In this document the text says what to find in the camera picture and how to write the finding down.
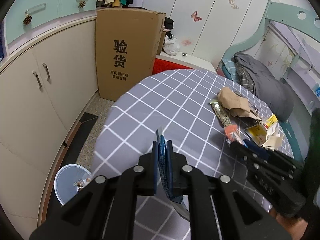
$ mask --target crumpled paper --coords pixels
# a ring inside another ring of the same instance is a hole
[[[255,115],[251,111],[248,99],[236,95],[229,87],[223,87],[220,90],[218,100],[224,108],[230,110],[232,116],[250,117],[259,121],[262,120],[259,115]]]

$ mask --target pine cone ornament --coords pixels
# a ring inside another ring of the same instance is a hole
[[[28,25],[31,23],[31,20],[32,20],[32,16],[29,15],[29,14],[26,14],[26,17],[25,19],[23,20],[23,25]]]
[[[85,6],[85,1],[84,0],[81,0],[80,3],[79,3],[79,7],[80,8],[83,8]]]

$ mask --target white shelf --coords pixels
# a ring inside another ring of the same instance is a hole
[[[289,69],[288,75],[284,78],[284,80],[291,86],[293,91],[300,98],[310,115],[316,107],[320,108],[319,98],[301,78],[301,76],[298,75],[293,69]]]
[[[291,67],[291,69],[307,84],[307,86],[313,92],[313,88],[317,84],[317,82],[309,74],[309,70],[302,68],[299,64]]]
[[[211,62],[205,61],[203,59],[194,57],[189,54],[187,54],[186,57],[183,57],[182,52],[178,52],[176,56],[170,56],[165,52],[161,51],[160,55],[157,55],[156,58],[177,63],[193,69],[199,69],[199,70],[205,69],[205,70],[210,70],[213,73],[217,73],[214,67],[212,66]]]

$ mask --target plaid blanket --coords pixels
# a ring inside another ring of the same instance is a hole
[[[236,63],[236,71],[240,76],[240,85],[255,95],[255,86],[248,71],[241,67],[238,62]]]

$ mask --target gray checkered bedsheet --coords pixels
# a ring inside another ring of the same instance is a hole
[[[224,129],[209,105],[225,86],[249,98],[263,117],[272,114],[246,89],[210,71],[170,70],[147,77],[111,107],[97,139],[93,175],[111,178],[136,165],[142,154],[151,152],[155,130],[163,127],[165,138],[172,140],[174,150],[184,154],[190,165],[210,176],[231,176],[268,211],[269,202],[247,182],[246,167],[229,150]],[[231,120],[247,138],[248,124]],[[279,150],[293,157],[286,136]],[[156,196],[138,197],[133,239],[191,239],[190,223],[175,212],[160,181]]]

